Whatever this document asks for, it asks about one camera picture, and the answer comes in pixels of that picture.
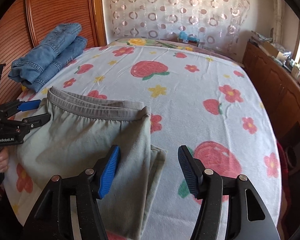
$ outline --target light green pants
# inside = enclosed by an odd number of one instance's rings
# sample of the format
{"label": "light green pants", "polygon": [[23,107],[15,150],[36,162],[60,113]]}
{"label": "light green pants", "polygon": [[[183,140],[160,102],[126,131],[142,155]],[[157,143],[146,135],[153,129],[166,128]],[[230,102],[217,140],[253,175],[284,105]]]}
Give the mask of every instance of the light green pants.
{"label": "light green pants", "polygon": [[16,147],[32,180],[43,189],[55,174],[77,176],[118,145],[121,160],[110,192],[98,206],[106,230],[139,239],[165,161],[164,151],[150,144],[150,108],[52,87],[35,115],[44,113],[51,114],[50,121]]}

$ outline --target white floral bed sheet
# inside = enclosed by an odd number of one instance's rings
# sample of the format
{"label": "white floral bed sheet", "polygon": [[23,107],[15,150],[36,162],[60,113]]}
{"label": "white floral bed sheet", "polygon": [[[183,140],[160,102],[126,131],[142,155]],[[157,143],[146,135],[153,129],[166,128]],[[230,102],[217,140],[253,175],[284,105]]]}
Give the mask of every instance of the white floral bed sheet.
{"label": "white floral bed sheet", "polygon": [[[24,90],[19,98],[42,99],[51,86],[96,98],[142,101],[151,107],[152,144],[166,149],[167,159],[141,239],[191,236],[201,201],[189,193],[178,163],[178,147],[183,144],[220,175],[246,174],[277,224],[282,186],[276,139],[260,97],[236,63],[165,47],[91,48],[39,93]],[[18,113],[15,119],[32,114],[35,111]],[[41,190],[14,154],[4,187],[24,224]],[[218,239],[224,239],[227,205],[224,196]],[[108,236],[124,239],[110,232]]]}

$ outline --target blue jeans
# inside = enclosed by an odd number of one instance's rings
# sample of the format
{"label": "blue jeans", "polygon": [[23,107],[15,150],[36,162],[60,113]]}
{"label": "blue jeans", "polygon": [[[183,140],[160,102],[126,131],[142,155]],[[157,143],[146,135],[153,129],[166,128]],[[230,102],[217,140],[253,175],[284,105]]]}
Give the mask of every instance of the blue jeans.
{"label": "blue jeans", "polygon": [[37,79],[31,84],[27,80],[24,80],[22,84],[34,90],[36,93],[51,79],[53,78],[66,64],[82,54],[84,48],[87,45],[87,39],[81,36],[77,36],[74,41],[65,48],[59,56],[56,57],[52,63],[37,77]]}
{"label": "blue jeans", "polygon": [[79,23],[58,25],[27,55],[12,62],[9,78],[16,82],[27,80],[32,84],[81,30]]}

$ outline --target headboard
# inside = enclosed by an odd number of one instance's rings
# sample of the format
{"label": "headboard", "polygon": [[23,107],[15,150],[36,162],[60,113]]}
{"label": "headboard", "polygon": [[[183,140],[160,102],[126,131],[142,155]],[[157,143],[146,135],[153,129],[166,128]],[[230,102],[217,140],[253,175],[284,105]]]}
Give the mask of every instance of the headboard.
{"label": "headboard", "polygon": [[0,104],[21,93],[8,79],[11,62],[25,55],[56,25],[78,22],[87,48],[106,44],[101,0],[16,0],[0,20],[0,64],[6,63],[0,84]]}

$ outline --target human hand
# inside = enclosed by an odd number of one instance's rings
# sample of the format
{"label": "human hand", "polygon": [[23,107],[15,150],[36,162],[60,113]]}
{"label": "human hand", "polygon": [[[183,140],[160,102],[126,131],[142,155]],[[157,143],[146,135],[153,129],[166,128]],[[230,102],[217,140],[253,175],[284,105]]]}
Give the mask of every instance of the human hand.
{"label": "human hand", "polygon": [[8,169],[9,151],[7,147],[4,147],[0,151],[0,172],[6,172]]}

